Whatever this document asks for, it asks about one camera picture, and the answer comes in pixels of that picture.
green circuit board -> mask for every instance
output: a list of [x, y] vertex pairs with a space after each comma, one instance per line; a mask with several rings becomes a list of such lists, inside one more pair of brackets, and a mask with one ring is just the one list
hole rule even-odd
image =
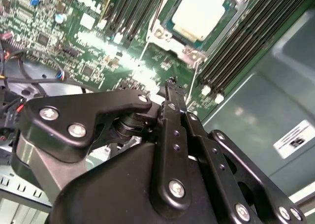
[[[71, 79], [89, 84], [100, 91], [118, 89], [120, 83], [131, 79], [141, 81], [139, 89], [153, 92], [172, 76], [177, 76], [178, 83], [189, 91], [194, 70], [174, 54], [149, 44], [141, 62], [138, 60], [146, 45], [149, 22], [160, 0], [153, 0], [150, 10], [142, 17], [141, 28], [128, 48], [115, 43], [111, 36], [104, 34], [106, 28], [101, 26], [109, 9], [115, 7], [119, 0], [49, 0], [46, 3], [30, 5], [31, 1], [9, 0], [8, 3], [8, 0], [2, 0], [1, 3], [3, 9], [0, 32], [12, 31], [12, 44], [16, 48], [34, 48], [49, 53]], [[167, 20], [175, 5], [174, 1], [176, 0], [168, 0], [161, 10], [161, 22]], [[255, 2], [250, 1], [239, 21], [248, 14]], [[128, 6], [124, 7], [124, 16], [131, 15], [132, 8], [136, 5], [136, 1], [130, 1]], [[236, 9], [230, 2], [225, 1], [224, 6], [224, 17], [204, 43], [199, 43], [202, 50], [206, 51], [212, 45], [235, 15]], [[134, 19], [138, 20], [140, 16], [136, 15]], [[75, 57], [70, 57], [69, 52], [65, 53], [61, 46], [70, 49], [70, 53], [74, 51]], [[38, 57], [37, 60], [45, 65], [52, 65], [42, 56], [34, 57]], [[203, 96], [199, 87], [193, 87], [192, 95], [188, 109], [196, 112], [200, 119], [204, 119], [216, 104], [212, 98]]]

gray metal panel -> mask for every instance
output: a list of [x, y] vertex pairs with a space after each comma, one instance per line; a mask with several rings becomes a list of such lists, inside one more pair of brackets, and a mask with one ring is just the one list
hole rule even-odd
[[36, 186], [18, 177], [10, 166], [0, 166], [0, 197], [45, 212], [49, 212], [51, 207], [46, 194]]
[[0, 200], [0, 224], [44, 224], [47, 217], [48, 213], [7, 199]]
[[315, 10], [307, 11], [204, 122], [220, 129], [287, 195], [315, 180], [315, 140], [282, 159], [273, 144], [315, 125]]

metal arm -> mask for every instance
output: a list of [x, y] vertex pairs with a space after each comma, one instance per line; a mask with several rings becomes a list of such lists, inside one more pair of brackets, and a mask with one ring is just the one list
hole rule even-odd
[[[14, 151], [54, 204], [51, 223], [306, 223], [227, 135], [205, 132], [174, 79], [165, 98], [130, 90], [25, 105]], [[86, 172], [90, 150], [133, 135], [142, 144]]]

ram slot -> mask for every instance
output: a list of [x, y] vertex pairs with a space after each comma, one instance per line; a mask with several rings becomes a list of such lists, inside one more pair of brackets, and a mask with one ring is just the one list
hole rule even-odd
[[142, 3], [145, 3], [145, 1], [146, 0], [137, 0], [137, 3], [135, 4], [133, 10], [131, 11], [127, 21], [125, 22], [124, 25], [122, 25], [119, 28], [120, 33], [123, 33], [123, 32], [128, 33], [130, 31], [130, 28], [132, 27], [132, 24], [135, 22], [135, 18], [138, 12], [142, 9]]
[[217, 66], [214, 65], [219, 61], [219, 58], [224, 58], [225, 55], [228, 54], [228, 51], [237, 44], [239, 39], [244, 39], [242, 36], [244, 32], [244, 27], [249, 25], [255, 16], [259, 16], [261, 13], [266, 11], [269, 8], [269, 3], [272, 0], [259, 0], [258, 3], [253, 7], [251, 12], [245, 17], [245, 19], [239, 23], [236, 30], [232, 33], [232, 35], [228, 38], [228, 40], [224, 43], [224, 45], [218, 50], [216, 55], [207, 63], [207, 65], [203, 68], [200, 73], [200, 79], [207, 79], [214, 74], [215, 71], [218, 70]]
[[300, 4], [304, 0], [293, 0], [292, 5], [289, 8], [286, 8], [286, 11], [282, 13], [282, 15], [277, 16], [277, 20], [273, 20], [273, 25], [269, 27], [264, 33], [265, 35], [260, 38], [258, 42], [258, 46], [255, 46], [250, 52], [246, 54], [246, 56], [241, 59], [239, 63], [232, 64], [234, 66], [233, 69], [230, 70], [228, 74], [218, 80], [218, 86], [222, 88], [226, 88], [233, 79], [241, 73], [244, 67], [250, 62], [253, 56], [255, 56], [259, 50], [261, 50], [267, 42], [269, 42], [272, 36], [280, 29], [280, 27], [288, 20], [288, 18], [296, 11], [296, 9], [300, 6]]
[[131, 42], [134, 40], [135, 36], [137, 35], [140, 27], [142, 26], [144, 20], [148, 17], [150, 11], [152, 11], [152, 8], [154, 5], [157, 5], [156, 0], [146, 0], [146, 2], [138, 7], [134, 21], [130, 24], [129, 30], [127, 30], [127, 35], [124, 40], [124, 47], [128, 48], [131, 44]]
[[114, 6], [114, 10], [111, 14], [110, 20], [108, 22], [108, 28], [106, 30], [106, 35], [112, 37], [119, 25], [124, 19], [124, 15], [129, 10], [129, 6], [132, 4], [133, 0], [118, 0]]

screw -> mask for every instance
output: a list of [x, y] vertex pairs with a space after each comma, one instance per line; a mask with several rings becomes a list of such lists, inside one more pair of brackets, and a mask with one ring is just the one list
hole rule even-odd
[[175, 130], [173, 133], [175, 136], [179, 136], [179, 132], [177, 130]]
[[297, 220], [299, 220], [299, 221], [302, 220], [302, 217], [301, 217], [301, 215], [299, 214], [298, 211], [296, 211], [294, 208], [290, 208], [290, 211], [297, 218]]
[[76, 138], [82, 138], [87, 134], [87, 130], [79, 124], [72, 124], [68, 128], [69, 134]]
[[176, 110], [176, 106], [175, 106], [174, 104], [170, 103], [168, 106], [169, 106], [171, 109]]
[[250, 214], [244, 205], [242, 205], [240, 203], [236, 204], [235, 210], [242, 220], [244, 220], [246, 222], [250, 221], [250, 219], [251, 219]]
[[173, 148], [176, 151], [179, 151], [181, 149], [181, 147], [178, 144], [174, 144]]
[[221, 133], [217, 133], [217, 136], [219, 137], [219, 139], [222, 139], [222, 140], [225, 139], [225, 137], [224, 137], [223, 134], [221, 134]]
[[194, 120], [194, 121], [197, 121], [197, 120], [198, 120], [197, 117], [196, 117], [194, 114], [190, 114], [190, 118], [191, 118], [192, 120]]
[[138, 97], [143, 102], [147, 102], [148, 101], [147, 97], [145, 97], [144, 95], [139, 95]]
[[177, 198], [182, 198], [185, 195], [185, 189], [178, 181], [170, 181], [169, 190], [171, 191], [172, 195], [174, 195]]
[[44, 108], [39, 111], [39, 115], [44, 120], [53, 121], [59, 117], [59, 113], [53, 108]]
[[288, 211], [285, 208], [279, 207], [279, 211], [280, 211], [281, 216], [284, 217], [284, 219], [286, 219], [288, 221], [291, 219]]

